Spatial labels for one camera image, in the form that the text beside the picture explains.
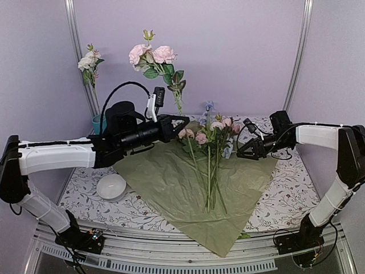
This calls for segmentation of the beige printed ribbon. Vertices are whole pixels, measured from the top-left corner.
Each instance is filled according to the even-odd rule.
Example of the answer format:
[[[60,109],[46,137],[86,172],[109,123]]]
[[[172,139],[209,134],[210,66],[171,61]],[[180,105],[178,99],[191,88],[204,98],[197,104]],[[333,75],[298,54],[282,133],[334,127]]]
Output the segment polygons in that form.
[[[276,166],[276,169],[278,171],[282,171],[282,172],[291,172],[292,174],[296,174],[297,171],[295,168],[291,168],[291,167],[286,167],[286,166]]]

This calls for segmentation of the green tissue paper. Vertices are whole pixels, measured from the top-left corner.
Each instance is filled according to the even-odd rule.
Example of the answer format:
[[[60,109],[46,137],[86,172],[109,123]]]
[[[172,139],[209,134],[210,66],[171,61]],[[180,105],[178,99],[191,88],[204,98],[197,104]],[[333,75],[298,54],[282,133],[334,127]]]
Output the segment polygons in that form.
[[[127,156],[114,169],[166,221],[208,250],[226,257],[272,180],[277,160],[232,156],[218,170],[216,205],[204,210],[207,185],[199,182],[194,162],[176,141],[156,143]]]

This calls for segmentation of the pink flower stem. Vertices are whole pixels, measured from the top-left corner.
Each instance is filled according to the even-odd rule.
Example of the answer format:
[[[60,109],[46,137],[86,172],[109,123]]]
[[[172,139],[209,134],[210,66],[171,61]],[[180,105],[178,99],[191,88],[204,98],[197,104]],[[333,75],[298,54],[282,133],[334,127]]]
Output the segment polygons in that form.
[[[152,48],[153,30],[143,30],[145,44],[134,46],[129,54],[129,63],[135,71],[141,71],[147,79],[162,77],[167,89],[172,92],[178,113],[183,113],[183,90],[186,87],[184,71],[176,70],[173,63],[177,54],[170,46]]]

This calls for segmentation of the white flower stem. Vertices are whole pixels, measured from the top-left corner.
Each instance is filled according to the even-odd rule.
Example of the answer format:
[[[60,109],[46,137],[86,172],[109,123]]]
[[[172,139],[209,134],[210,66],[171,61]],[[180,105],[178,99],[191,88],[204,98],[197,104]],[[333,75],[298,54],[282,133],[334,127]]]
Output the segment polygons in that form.
[[[104,62],[101,53],[92,43],[87,45],[87,53],[78,62],[78,69],[82,73],[83,84],[91,86],[93,100],[96,103],[96,109],[100,112],[100,104],[96,92],[96,79],[98,78],[98,65]]]

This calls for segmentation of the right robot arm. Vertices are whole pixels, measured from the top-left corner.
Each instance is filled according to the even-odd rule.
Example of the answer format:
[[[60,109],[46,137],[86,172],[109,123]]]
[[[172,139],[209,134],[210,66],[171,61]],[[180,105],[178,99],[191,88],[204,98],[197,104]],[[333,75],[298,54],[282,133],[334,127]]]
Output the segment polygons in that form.
[[[329,122],[364,125],[364,111],[345,111]],[[324,197],[336,175],[336,152],[329,148],[298,145],[290,160],[279,160],[272,180],[260,197],[243,231],[276,231],[296,229]],[[340,222],[348,242],[364,242],[364,185],[334,218]]]

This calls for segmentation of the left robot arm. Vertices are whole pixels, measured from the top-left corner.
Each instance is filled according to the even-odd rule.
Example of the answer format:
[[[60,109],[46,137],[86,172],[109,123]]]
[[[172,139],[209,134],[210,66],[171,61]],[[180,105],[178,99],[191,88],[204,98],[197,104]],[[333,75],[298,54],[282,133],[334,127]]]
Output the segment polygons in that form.
[[[64,168],[106,168],[127,154],[144,152],[156,141],[168,143],[189,123],[186,116],[155,115],[148,107],[145,117],[132,102],[115,103],[106,110],[106,129],[86,138],[53,142],[21,142],[8,138],[1,157],[1,200],[17,204],[47,223],[73,248],[85,242],[71,213],[59,209],[31,182],[29,175]]]

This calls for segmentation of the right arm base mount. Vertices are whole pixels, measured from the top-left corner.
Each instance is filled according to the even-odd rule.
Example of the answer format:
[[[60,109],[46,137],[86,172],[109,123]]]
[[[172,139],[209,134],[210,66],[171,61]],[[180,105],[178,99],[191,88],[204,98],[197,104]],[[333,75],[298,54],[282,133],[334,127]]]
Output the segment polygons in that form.
[[[321,247],[325,241],[321,234],[303,236],[300,232],[278,229],[273,235],[273,243],[280,255]]]

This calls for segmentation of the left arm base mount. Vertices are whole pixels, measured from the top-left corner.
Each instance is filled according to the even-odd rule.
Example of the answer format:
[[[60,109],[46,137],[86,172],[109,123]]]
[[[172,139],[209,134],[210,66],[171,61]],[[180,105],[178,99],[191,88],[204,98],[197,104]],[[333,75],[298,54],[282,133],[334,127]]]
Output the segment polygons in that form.
[[[77,251],[84,251],[100,255],[104,247],[105,238],[99,229],[82,232],[77,227],[70,227],[58,233],[55,243]]]

